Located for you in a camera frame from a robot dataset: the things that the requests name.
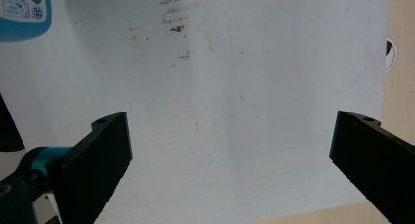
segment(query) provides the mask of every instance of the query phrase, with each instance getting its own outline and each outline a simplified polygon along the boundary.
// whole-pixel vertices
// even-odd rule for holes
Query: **white paper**
[[[380,119],[388,0],[52,0],[0,44],[30,148],[128,112],[134,160],[97,223],[246,223],[361,202],[337,110]]]

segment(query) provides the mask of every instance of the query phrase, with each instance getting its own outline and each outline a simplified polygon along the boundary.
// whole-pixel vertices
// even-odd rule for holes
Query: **wooden table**
[[[415,144],[415,0],[391,0],[388,36],[398,47],[394,67],[385,76],[382,126]],[[258,224],[373,224],[388,223],[370,202],[362,202],[272,220]]]

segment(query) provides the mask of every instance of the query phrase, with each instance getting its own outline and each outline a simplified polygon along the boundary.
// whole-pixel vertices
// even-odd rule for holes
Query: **white label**
[[[0,0],[0,18],[17,22],[43,22],[46,0]]]

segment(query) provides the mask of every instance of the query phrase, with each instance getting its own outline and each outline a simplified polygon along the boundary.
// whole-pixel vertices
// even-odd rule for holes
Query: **screw hole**
[[[369,122],[375,121],[373,118],[369,118],[369,117],[364,117],[363,119],[366,120],[366,121],[369,121]]]
[[[97,121],[97,123],[99,123],[99,124],[102,124],[102,123],[105,123],[105,122],[107,122],[106,119],[98,119],[98,121]]]

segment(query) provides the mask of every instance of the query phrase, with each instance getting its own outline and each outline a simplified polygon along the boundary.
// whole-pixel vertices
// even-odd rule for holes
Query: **blue device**
[[[0,42],[40,36],[51,21],[50,0],[0,0]]]

